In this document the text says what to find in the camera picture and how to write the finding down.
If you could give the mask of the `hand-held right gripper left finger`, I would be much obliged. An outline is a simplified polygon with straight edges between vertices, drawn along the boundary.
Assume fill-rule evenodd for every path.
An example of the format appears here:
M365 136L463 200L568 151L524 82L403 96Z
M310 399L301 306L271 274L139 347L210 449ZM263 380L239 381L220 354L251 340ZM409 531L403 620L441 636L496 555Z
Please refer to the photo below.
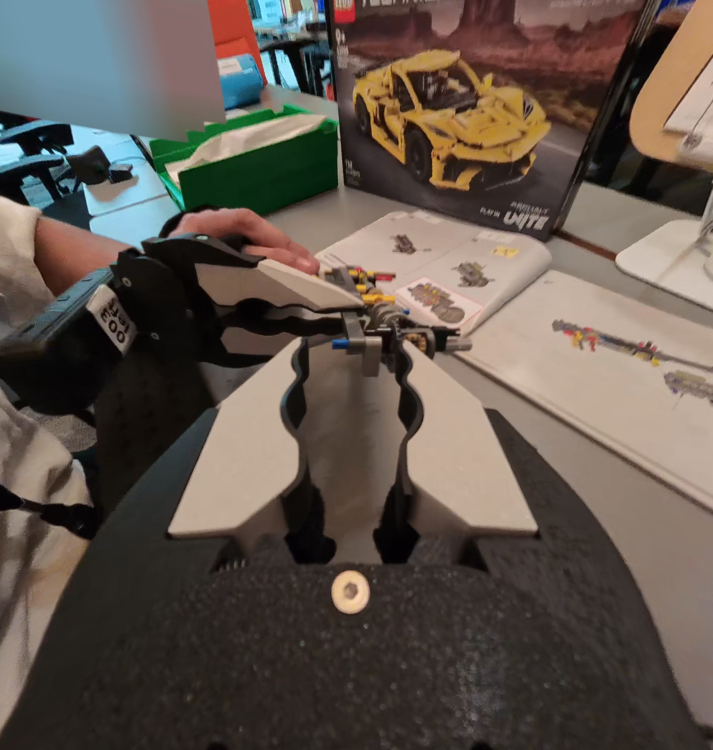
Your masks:
M245 558L270 542L296 563L333 559L298 434L308 375L308 344L297 337L221 402L168 525L171 539L228 540Z

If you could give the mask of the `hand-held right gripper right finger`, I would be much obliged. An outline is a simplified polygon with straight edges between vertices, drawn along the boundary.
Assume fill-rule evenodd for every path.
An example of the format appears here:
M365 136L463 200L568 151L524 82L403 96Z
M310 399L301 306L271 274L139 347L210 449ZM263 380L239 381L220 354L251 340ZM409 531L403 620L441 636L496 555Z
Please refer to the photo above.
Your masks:
M417 346L396 347L405 435L377 528L382 563L407 563L421 539L451 560L482 536L533 538L539 527L481 402Z

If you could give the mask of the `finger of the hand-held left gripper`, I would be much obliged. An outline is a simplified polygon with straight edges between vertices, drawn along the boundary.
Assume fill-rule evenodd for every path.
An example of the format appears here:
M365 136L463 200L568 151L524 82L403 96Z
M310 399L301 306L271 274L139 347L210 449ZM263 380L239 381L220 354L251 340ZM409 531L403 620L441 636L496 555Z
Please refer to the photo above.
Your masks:
M216 305L217 358L266 358L295 338L343 332L342 309L311 311L300 305Z
M271 259L249 268L196 264L194 269L198 285L221 307L234 307L253 299L276 308L295 306L314 313L364 307L359 295Z

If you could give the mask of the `brick-built car chassis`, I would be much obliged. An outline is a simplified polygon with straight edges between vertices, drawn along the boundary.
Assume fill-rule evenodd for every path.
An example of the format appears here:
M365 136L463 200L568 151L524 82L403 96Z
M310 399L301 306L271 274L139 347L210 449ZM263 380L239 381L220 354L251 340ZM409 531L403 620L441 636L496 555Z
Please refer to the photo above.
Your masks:
M333 338L332 347L361 357L366 377L379 375L383 364L394 372L400 343L412 343L429 359L438 352L466 352L473 347L470 338L455 327L416 320L409 308L387 292L385 285L396 279L393 272L362 266L322 266L319 276L363 304L362 311L342 313L342 334Z

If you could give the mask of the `person's left forearm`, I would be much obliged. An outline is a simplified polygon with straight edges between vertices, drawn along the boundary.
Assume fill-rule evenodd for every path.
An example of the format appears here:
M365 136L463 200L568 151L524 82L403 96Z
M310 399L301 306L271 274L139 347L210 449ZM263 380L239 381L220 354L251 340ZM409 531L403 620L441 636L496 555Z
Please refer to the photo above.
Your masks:
M51 218L41 217L34 231L34 263L45 286L60 296L90 273L116 263L125 250L137 249Z

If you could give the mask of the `toy car set box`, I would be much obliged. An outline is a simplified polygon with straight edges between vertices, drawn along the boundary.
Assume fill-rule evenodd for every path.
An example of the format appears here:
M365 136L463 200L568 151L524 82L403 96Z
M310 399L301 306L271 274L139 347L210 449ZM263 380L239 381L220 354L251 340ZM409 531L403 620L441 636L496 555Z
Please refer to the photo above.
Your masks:
M659 2L329 2L344 186L548 241Z

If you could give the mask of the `person's left hand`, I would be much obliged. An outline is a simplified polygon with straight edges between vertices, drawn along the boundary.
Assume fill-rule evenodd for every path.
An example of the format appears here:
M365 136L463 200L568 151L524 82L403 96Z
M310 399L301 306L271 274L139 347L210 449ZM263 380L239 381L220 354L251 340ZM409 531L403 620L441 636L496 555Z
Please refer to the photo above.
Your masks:
M319 261L306 248L249 209L207 206L185 211L167 220L159 235L183 233L205 234L220 240L241 236L246 239L243 251L247 254L275 260L308 275L318 275L320 271Z

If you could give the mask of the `green plastic bin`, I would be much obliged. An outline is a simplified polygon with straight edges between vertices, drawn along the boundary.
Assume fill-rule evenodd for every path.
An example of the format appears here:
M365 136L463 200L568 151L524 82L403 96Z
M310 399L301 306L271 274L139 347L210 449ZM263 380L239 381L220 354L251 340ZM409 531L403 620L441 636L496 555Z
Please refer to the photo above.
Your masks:
M168 162L186 159L213 136L300 113L323 116L285 105L279 112L261 109L225 123L207 124L202 130L188 131L185 140L152 139L149 150L155 171L181 211L214 206L271 214L335 190L339 186L339 124L328 116L313 132L182 171L179 184L167 173Z

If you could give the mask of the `building instruction booklet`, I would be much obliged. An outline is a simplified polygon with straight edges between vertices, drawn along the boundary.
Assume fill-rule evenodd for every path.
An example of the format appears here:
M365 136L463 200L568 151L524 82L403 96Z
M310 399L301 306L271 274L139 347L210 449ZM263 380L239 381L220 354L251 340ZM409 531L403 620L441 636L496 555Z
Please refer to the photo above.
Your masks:
M392 212L322 250L393 274L399 307L458 355L713 511L713 329L551 270L530 237Z

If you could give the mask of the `white paper sheet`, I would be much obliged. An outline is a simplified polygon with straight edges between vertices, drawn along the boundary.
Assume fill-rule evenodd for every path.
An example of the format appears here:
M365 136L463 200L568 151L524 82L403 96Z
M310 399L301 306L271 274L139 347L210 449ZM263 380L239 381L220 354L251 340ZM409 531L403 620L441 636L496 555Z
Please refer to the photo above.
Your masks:
M179 174L182 171L216 163L313 132L325 120L325 116L300 113L227 130L199 145L186 159L176 157L168 162L166 170L171 180L179 184Z

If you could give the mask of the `black office chair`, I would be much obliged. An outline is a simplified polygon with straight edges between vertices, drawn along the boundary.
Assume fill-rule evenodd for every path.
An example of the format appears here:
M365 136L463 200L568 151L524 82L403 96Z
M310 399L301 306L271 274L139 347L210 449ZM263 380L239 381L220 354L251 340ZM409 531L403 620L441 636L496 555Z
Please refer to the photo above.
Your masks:
M64 180L74 179L74 187L79 186L65 159L73 144L71 125L0 110L0 145L17 145L22 151L17 161L0 166L0 196L26 205L22 187L29 177L39 180L53 201L69 194Z

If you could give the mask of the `blue rolled bundle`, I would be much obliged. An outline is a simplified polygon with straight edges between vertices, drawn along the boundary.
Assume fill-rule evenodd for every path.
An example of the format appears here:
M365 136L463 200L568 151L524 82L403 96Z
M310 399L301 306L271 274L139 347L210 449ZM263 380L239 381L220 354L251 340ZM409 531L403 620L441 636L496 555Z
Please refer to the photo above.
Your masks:
M265 84L252 54L218 59L217 65L225 111L260 102Z

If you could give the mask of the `orange tote bag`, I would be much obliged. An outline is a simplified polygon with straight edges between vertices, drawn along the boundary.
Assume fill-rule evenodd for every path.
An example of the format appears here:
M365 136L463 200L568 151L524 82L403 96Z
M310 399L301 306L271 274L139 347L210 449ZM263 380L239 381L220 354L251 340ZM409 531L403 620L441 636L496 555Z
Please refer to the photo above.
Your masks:
M264 86L267 78L247 1L208 1L217 59L249 53L255 60Z

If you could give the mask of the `instruction sheet on stand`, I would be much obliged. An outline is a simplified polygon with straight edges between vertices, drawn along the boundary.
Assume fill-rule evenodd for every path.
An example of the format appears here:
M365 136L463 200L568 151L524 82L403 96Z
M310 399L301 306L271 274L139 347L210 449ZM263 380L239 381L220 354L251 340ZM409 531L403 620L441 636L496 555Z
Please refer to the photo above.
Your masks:
M630 135L643 155L666 163L713 172L713 165L677 157L680 136L664 125L699 72L713 55L713 1L699 1L689 11L633 107Z

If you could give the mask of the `laminated instruction sheet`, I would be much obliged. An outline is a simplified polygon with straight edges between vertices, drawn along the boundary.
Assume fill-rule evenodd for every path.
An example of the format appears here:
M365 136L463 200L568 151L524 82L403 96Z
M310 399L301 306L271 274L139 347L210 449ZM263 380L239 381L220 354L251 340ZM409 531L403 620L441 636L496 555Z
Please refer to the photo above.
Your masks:
M713 165L713 55L671 113L663 130L680 136L677 157Z

